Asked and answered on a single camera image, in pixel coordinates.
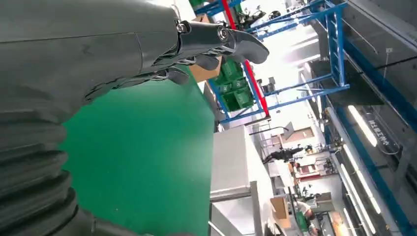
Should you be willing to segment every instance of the blue metal shelf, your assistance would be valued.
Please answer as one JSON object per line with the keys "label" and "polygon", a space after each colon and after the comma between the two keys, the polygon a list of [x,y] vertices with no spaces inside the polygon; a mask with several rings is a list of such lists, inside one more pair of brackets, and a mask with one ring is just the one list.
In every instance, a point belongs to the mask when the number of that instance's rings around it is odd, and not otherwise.
{"label": "blue metal shelf", "polygon": [[[281,88],[273,92],[266,93],[264,94],[264,96],[276,95],[276,94],[279,94],[280,92],[290,90],[290,89],[297,89],[297,88],[300,89],[300,87],[304,87],[307,84],[312,84],[312,83],[316,83],[316,82],[320,82],[322,80],[328,80],[328,79],[332,79],[334,81],[334,87],[327,88],[327,89],[311,89],[313,93],[312,95],[270,106],[268,107],[268,110],[273,110],[273,109],[287,106],[293,103],[305,101],[313,97],[325,96],[334,92],[348,89],[350,87],[349,84],[346,84],[346,81],[345,81],[344,54],[343,54],[344,43],[343,43],[343,31],[342,31],[342,8],[345,7],[346,4],[347,3],[344,2],[341,4],[335,5],[326,0],[318,0],[302,8],[299,8],[293,12],[277,17],[264,24],[261,24],[259,26],[256,26],[247,30],[247,32],[255,32],[271,24],[293,21],[292,23],[284,27],[281,27],[272,32],[268,32],[264,35],[258,36],[260,40],[263,40],[267,37],[270,37],[277,33],[294,28],[298,26],[299,24],[307,23],[314,19],[317,19],[321,22],[325,21],[325,24],[329,26],[327,32],[328,32],[329,60],[330,60],[330,66],[331,66],[331,73],[318,77],[318,78],[313,78],[312,80],[307,81],[305,83],[300,83],[297,85],[289,86],[286,88]],[[245,69],[245,73],[246,73],[246,77],[249,78],[249,74],[246,69]],[[221,95],[217,89],[217,86],[214,84],[214,82],[212,80],[209,80],[208,83],[212,87],[213,93],[216,95],[217,99],[219,100],[219,104],[221,108],[225,111],[226,119],[221,121],[222,123],[231,122],[240,118],[249,117],[249,116],[256,115],[256,114],[263,112],[261,103],[260,103],[261,98],[259,98],[255,93],[255,86],[258,86],[258,85],[253,84],[250,79],[248,79],[248,83],[250,84],[252,93],[254,94],[257,108],[255,108],[254,106],[254,109],[253,109],[254,111],[252,112],[247,112],[249,109],[244,109],[235,117],[230,117],[229,114],[227,113],[226,106],[224,105],[224,102],[221,101]]]}
{"label": "blue metal shelf", "polygon": [[[234,7],[244,1],[245,0],[233,0],[229,3],[229,7]],[[196,15],[207,14],[208,16],[214,16],[215,14],[220,13],[222,11],[224,11],[224,7],[221,3],[221,0],[217,0],[195,10],[194,12]]]}

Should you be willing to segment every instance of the red vertical pole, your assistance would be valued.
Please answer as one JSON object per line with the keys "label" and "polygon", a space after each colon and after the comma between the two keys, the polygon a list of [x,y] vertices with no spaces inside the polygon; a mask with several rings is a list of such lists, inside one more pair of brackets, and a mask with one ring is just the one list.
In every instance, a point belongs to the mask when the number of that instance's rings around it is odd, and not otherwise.
{"label": "red vertical pole", "polygon": [[[221,0],[221,1],[222,1],[224,10],[226,11],[227,18],[229,19],[230,26],[232,27],[232,29],[236,30],[235,21],[233,20],[232,13],[230,12],[229,4],[227,3],[227,0]],[[256,83],[255,76],[253,74],[252,68],[250,67],[249,61],[246,60],[243,65],[246,67],[249,73],[249,77],[250,77],[249,79],[252,81],[253,86],[255,87],[255,92],[259,98],[259,101],[261,102],[262,110],[264,110],[266,116],[269,116],[267,101],[261,95],[261,92],[259,91],[259,86],[258,86],[258,83]]]}

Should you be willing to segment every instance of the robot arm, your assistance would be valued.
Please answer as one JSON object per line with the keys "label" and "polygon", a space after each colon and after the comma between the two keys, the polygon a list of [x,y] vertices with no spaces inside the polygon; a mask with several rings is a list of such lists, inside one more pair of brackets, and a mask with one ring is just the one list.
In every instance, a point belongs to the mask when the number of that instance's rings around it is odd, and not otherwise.
{"label": "robot arm", "polygon": [[223,26],[179,22],[149,0],[0,4],[0,235],[132,236],[82,210],[62,171],[62,123],[111,89],[183,82],[178,64],[218,55],[262,63],[268,50]]}

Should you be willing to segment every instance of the cardboard box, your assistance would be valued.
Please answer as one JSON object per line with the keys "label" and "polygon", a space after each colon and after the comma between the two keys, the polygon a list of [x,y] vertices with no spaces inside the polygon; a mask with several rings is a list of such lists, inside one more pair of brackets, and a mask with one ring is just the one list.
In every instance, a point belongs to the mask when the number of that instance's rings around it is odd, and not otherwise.
{"label": "cardboard box", "polygon": [[[210,23],[209,18],[206,14],[202,16],[198,16],[193,21]],[[220,74],[220,66],[221,66],[222,57],[219,56],[217,57],[217,59],[219,60],[219,65],[217,66],[215,70],[205,70],[198,65],[192,65],[189,67],[197,83],[217,77]]]}
{"label": "cardboard box", "polygon": [[271,198],[273,207],[273,217],[279,227],[283,229],[291,228],[290,215],[288,213],[288,204],[285,197]]}

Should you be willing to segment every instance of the fluorescent light tube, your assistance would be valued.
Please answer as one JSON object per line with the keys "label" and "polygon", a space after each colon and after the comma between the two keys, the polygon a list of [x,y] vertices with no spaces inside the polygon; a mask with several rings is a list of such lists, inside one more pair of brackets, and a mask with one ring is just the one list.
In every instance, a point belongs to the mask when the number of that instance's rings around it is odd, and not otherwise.
{"label": "fluorescent light tube", "polygon": [[374,196],[372,195],[371,189],[369,188],[368,184],[366,183],[365,178],[362,175],[362,172],[356,171],[356,174],[357,174],[357,177],[359,178],[360,183],[362,183],[366,194],[368,195],[369,199],[371,200],[371,204],[374,207],[375,211],[378,214],[381,214],[381,209],[379,208],[379,205],[378,205],[377,201],[375,200]]}
{"label": "fluorescent light tube", "polygon": [[349,111],[352,113],[353,117],[355,118],[356,122],[358,123],[359,127],[362,129],[362,132],[365,134],[369,142],[372,144],[372,146],[376,147],[378,144],[377,139],[375,138],[374,134],[371,132],[371,129],[369,126],[365,123],[362,116],[357,112],[356,108],[354,106],[348,107]]}
{"label": "fluorescent light tube", "polygon": [[305,69],[308,71],[308,73],[311,73],[311,67],[310,67],[310,64],[305,63],[305,64],[304,64],[304,67],[305,67]]}
{"label": "fluorescent light tube", "polygon": [[322,119],[323,118],[323,116],[322,116],[323,110],[322,110],[322,99],[321,99],[321,96],[317,96],[317,106],[319,107],[319,118]]}
{"label": "fluorescent light tube", "polygon": [[371,200],[372,206],[374,207],[375,211],[380,214],[381,213],[381,209],[379,207],[379,205],[377,204],[374,195],[371,192],[371,189],[369,188],[368,184],[365,181],[365,177],[363,177],[362,172],[359,170],[359,167],[356,163],[356,161],[353,159],[352,153],[350,151],[350,149],[348,148],[348,146],[346,144],[343,145],[343,149],[345,150],[349,161],[352,164],[352,167],[354,169],[354,171],[357,174],[357,177],[359,178],[360,183],[362,184],[363,188],[365,189],[366,194],[368,195],[369,199]]}
{"label": "fluorescent light tube", "polygon": [[351,220],[351,218],[348,214],[348,210],[346,210],[346,208],[343,208],[343,212],[345,212],[345,216],[348,219],[349,228],[351,228],[353,236],[357,236],[356,229],[353,227],[353,223],[352,223],[352,220]]}
{"label": "fluorescent light tube", "polygon": [[345,150],[345,153],[348,155],[349,161],[351,162],[353,169],[355,171],[358,171],[359,167],[357,166],[356,161],[353,159],[352,153],[346,144],[343,145],[343,149]]}
{"label": "fluorescent light tube", "polygon": [[372,234],[375,234],[376,233],[375,227],[372,224],[371,218],[369,218],[368,212],[366,211],[365,207],[363,206],[362,200],[360,199],[359,194],[357,193],[357,191],[355,189],[355,186],[352,183],[352,179],[349,176],[348,171],[345,168],[345,165],[344,164],[340,164],[340,166],[342,168],[343,174],[346,177],[346,181],[348,182],[349,187],[352,190],[352,193],[353,193],[353,195],[354,195],[354,197],[356,199],[356,202],[359,205],[359,209],[362,212],[363,216],[365,217],[365,221],[366,221],[366,224],[369,227],[369,230],[372,232]]}

